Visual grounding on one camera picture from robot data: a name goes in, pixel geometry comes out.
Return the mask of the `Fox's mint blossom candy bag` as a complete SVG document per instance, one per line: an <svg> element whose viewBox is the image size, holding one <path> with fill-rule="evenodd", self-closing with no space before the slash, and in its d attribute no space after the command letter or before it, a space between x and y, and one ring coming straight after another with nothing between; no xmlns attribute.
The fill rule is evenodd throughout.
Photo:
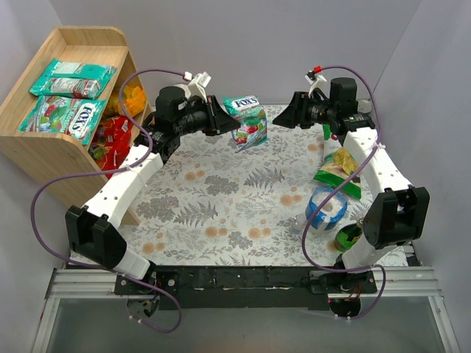
<svg viewBox="0 0 471 353"><path fill-rule="evenodd" d="M240 127L231 132L237 153L267 140L266 112L257 96L224 97L223 103L227 113L240 123Z"/></svg>

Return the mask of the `orange Lot 100 mango gummy bag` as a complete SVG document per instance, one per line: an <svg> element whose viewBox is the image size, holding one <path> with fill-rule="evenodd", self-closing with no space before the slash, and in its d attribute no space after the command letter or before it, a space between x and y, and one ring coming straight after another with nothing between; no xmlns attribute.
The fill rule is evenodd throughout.
<svg viewBox="0 0 471 353"><path fill-rule="evenodd" d="M123 103L131 117L135 117L137 114L141 113L146 107L146 95L143 88L140 86L127 85L123 92ZM105 108L105 115L125 116L119 101L118 90L115 90L111 93Z"/></svg>

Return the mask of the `red Lot 100 fruit gummy bag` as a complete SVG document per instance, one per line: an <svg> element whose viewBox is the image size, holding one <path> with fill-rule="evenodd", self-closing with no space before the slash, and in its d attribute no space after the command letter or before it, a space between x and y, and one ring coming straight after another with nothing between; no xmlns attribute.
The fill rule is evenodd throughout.
<svg viewBox="0 0 471 353"><path fill-rule="evenodd" d="M92 143L112 146L117 143L128 145L133 124L126 116L116 115L99 122Z"/></svg>

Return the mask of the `teal fox's bag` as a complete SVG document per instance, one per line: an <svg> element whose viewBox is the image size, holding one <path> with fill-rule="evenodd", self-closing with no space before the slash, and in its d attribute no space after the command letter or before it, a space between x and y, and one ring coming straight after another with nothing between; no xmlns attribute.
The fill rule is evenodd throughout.
<svg viewBox="0 0 471 353"><path fill-rule="evenodd" d="M106 103L105 100L40 96L18 131L63 133L83 146L88 145Z"/></svg>
<svg viewBox="0 0 471 353"><path fill-rule="evenodd" d="M34 96L97 99L115 72L113 65L53 59L29 92Z"/></svg>

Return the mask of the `teal Fox's bag back side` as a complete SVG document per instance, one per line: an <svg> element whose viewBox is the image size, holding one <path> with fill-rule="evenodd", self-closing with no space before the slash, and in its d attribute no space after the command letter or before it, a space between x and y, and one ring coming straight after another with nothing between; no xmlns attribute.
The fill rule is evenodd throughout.
<svg viewBox="0 0 471 353"><path fill-rule="evenodd" d="M53 59L29 92L34 96L97 99L115 72L113 65Z"/></svg>

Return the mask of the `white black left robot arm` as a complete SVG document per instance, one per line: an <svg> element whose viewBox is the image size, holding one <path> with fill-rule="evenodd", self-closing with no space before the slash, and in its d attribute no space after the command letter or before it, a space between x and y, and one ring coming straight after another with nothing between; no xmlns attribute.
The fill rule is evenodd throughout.
<svg viewBox="0 0 471 353"><path fill-rule="evenodd" d="M149 281L155 264L134 252L118 231L128 207L178 149L182 136L195 132L222 135L240 127L215 96L194 96L178 86L161 89L155 106L121 164L121 172L82 207L70 207L65 215L74 252L108 270L144 281Z"/></svg>

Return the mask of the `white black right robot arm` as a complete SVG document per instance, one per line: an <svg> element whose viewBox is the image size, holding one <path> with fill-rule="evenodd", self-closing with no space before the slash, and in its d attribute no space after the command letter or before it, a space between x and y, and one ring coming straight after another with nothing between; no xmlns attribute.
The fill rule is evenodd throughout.
<svg viewBox="0 0 471 353"><path fill-rule="evenodd" d="M308 78L310 90L295 92L273 123L289 129L327 124L358 163L357 172L367 181L373 203L364 217L363 235L343 253L331 272L366 272L392 249L421 237L430 194L424 187L414 187L398 171L380 143L378 126L370 115L358 111L353 78L332 79L328 95L318 87L323 75L309 74Z"/></svg>

